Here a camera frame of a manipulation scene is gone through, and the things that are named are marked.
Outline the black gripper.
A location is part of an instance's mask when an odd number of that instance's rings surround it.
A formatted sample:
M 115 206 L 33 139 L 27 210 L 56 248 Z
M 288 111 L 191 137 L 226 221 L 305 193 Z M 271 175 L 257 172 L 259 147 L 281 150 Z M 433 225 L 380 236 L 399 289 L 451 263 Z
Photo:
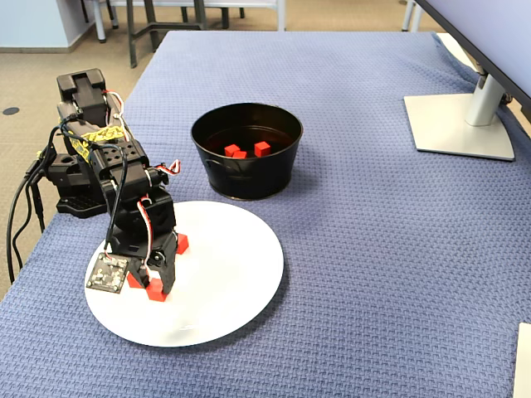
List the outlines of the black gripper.
M 147 231 L 145 229 L 123 231 L 115 227 L 110 244 L 113 253 L 133 256 L 128 263 L 129 287 L 146 289 L 149 286 L 149 276 L 141 259 L 147 257 Z M 151 271 L 158 272 L 159 278 L 162 280 L 164 294 L 170 293 L 175 281 L 177 247 L 178 235 L 175 231 L 153 234 L 148 266 Z

